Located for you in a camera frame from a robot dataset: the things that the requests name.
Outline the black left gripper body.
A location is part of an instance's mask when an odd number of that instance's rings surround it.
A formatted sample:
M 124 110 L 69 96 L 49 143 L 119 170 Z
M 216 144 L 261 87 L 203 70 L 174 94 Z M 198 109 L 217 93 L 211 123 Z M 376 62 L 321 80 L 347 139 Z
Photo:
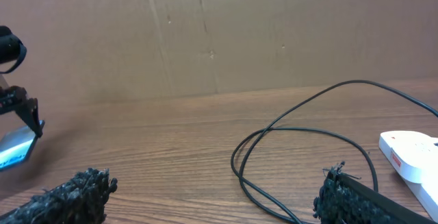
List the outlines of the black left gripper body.
M 1 64 L 14 62 L 13 65 L 4 71 L 1 76 L 12 73 L 24 61 L 27 48 L 22 41 L 15 36 L 11 29 L 5 25 L 1 26 Z M 29 98 L 24 87 L 1 86 L 1 111 L 7 108 L 25 108 L 31 114 L 38 112 L 38 100 Z

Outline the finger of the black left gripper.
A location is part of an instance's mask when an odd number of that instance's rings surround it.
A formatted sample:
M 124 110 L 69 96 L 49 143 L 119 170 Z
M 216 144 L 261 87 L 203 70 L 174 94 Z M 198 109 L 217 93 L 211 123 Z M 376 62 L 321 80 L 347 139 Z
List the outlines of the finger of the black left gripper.
M 38 100 L 36 98 L 22 101 L 16 106 L 15 112 L 38 138 L 43 135 L 38 113 Z

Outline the Samsung Galaxy smartphone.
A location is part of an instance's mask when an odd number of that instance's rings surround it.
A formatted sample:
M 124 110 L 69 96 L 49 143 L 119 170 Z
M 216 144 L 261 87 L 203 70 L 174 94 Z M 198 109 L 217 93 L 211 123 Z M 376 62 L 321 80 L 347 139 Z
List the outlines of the Samsung Galaxy smartphone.
M 1 139 L 1 171 L 28 161 L 39 138 L 28 126 L 8 132 Z

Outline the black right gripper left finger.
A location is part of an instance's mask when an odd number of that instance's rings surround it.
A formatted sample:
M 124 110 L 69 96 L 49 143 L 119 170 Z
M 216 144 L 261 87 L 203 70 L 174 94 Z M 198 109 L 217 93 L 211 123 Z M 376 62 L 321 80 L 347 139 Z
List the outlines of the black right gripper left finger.
M 1 224 L 102 224 L 105 204 L 117 188 L 107 169 L 88 168 L 1 215 Z

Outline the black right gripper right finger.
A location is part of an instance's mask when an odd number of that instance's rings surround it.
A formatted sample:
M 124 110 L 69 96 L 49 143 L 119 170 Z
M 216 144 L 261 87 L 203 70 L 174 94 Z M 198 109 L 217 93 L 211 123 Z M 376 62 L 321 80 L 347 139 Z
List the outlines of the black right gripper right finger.
M 324 169 L 326 178 L 313 201 L 313 217 L 326 224 L 436 224 L 342 171 L 344 163 Z

